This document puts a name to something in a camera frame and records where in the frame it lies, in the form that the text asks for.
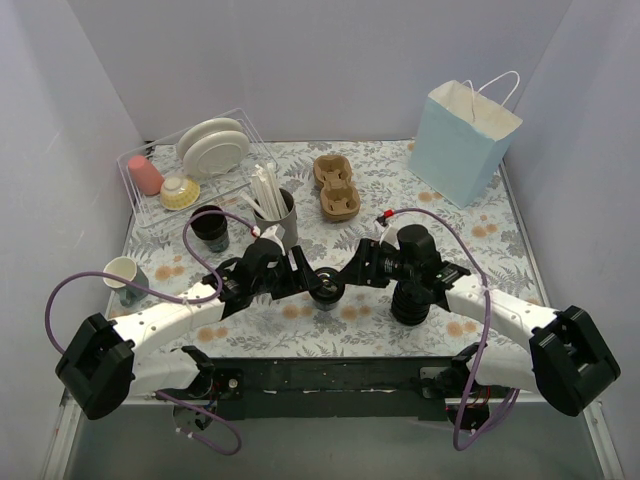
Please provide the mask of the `black plastic cup lid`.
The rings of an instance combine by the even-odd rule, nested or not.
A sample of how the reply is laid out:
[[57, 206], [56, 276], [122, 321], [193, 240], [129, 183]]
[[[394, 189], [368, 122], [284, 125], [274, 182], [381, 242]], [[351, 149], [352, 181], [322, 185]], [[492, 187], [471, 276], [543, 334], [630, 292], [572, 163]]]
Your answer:
[[318, 268], [316, 272], [321, 278], [320, 281], [323, 283], [322, 296], [344, 295], [345, 286], [338, 283], [337, 275], [339, 272], [336, 269], [331, 267], [321, 267]]

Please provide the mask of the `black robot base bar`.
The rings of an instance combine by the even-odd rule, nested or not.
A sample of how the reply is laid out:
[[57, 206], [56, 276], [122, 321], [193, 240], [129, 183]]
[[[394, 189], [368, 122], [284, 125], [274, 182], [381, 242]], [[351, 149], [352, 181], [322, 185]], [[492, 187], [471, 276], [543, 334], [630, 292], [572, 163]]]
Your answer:
[[196, 379], [180, 400], [211, 401], [226, 420], [414, 417], [447, 421], [467, 377], [450, 356], [211, 358], [188, 348]]

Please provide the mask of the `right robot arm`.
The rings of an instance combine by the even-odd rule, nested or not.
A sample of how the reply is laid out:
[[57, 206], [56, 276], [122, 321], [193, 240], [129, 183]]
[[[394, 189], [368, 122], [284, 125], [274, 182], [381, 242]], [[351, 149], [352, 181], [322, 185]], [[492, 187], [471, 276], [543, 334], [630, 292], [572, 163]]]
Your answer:
[[472, 344], [425, 381], [432, 392], [456, 390], [471, 398], [487, 386], [502, 386], [539, 393], [559, 412], [577, 416], [621, 374], [586, 311], [538, 306], [485, 287], [478, 275], [443, 260], [422, 225], [390, 227], [379, 241], [361, 240], [337, 281], [375, 288], [393, 283], [391, 312], [405, 325], [421, 323], [436, 305], [519, 345], [508, 352]]

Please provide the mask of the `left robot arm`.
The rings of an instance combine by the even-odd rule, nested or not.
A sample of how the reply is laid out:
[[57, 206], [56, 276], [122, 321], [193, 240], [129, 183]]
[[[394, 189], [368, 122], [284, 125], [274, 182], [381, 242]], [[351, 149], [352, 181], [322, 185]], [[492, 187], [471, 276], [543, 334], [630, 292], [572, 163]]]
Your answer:
[[90, 420], [109, 415], [129, 396], [158, 390], [181, 390], [200, 400], [213, 386], [205, 354], [185, 349], [158, 364], [146, 357], [191, 330], [248, 308], [258, 295], [280, 299], [322, 285], [300, 247], [286, 254], [277, 239], [261, 237], [242, 257], [219, 265], [180, 296], [163, 295], [161, 303], [113, 320], [101, 313], [87, 317], [55, 373]]

